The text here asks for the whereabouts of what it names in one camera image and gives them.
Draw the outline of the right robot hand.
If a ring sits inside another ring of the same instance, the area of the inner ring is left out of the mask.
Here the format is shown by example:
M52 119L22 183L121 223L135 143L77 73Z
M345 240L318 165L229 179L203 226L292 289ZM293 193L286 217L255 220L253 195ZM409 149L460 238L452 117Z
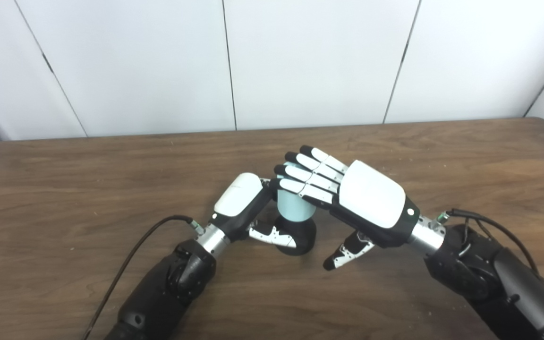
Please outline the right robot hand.
M374 246L408 243L420 209L397 182L362 161L345 165L308 145L287 152L285 161L275 166L271 188L295 194L354 229L324 260L324 269L337 269Z

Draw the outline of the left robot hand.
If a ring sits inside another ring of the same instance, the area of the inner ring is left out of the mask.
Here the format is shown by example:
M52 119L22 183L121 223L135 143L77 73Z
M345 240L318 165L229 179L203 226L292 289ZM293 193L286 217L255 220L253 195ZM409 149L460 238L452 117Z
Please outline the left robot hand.
M239 174L215 203L204 239L199 243L214 255L246 238L295 249L297 244L293 236L257 219L275 195L269 182L253 173Z

